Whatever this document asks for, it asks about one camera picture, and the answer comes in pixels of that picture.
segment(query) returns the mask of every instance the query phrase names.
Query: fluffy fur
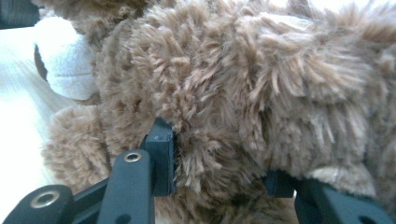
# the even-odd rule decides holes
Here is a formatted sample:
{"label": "fluffy fur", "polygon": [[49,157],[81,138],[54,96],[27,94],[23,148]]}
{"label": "fluffy fur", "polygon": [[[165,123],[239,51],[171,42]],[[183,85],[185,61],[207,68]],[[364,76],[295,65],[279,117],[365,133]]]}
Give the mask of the fluffy fur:
{"label": "fluffy fur", "polygon": [[96,57],[102,103],[57,115],[43,152],[74,191],[161,116],[177,133],[177,194],[156,201],[158,217],[293,223],[290,202],[265,196],[269,169],[376,198],[396,217],[396,7],[41,2]]}

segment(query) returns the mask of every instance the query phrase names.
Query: teddy bear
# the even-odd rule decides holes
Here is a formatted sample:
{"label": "teddy bear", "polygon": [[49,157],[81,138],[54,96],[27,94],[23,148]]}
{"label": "teddy bear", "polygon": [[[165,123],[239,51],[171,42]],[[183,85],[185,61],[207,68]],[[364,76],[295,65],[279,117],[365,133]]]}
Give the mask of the teddy bear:
{"label": "teddy bear", "polygon": [[177,135],[164,223],[298,223],[281,170],[396,218],[396,7],[305,0],[36,0],[92,51],[100,101],[58,112],[43,149],[74,192],[107,178],[157,117]]}

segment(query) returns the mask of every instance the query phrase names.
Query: metal grommet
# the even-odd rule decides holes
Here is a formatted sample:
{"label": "metal grommet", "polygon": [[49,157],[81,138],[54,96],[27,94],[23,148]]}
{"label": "metal grommet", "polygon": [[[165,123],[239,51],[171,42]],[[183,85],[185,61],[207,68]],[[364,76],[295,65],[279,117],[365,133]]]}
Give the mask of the metal grommet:
{"label": "metal grommet", "polygon": [[33,200],[30,202],[30,206],[33,208],[47,207],[58,200],[60,196],[61,194],[58,190],[50,190],[40,193],[33,198]]}
{"label": "metal grommet", "polygon": [[126,162],[134,162],[134,161],[139,161],[140,158],[142,158],[142,155],[138,152],[131,152],[128,153],[124,156],[124,160]]}

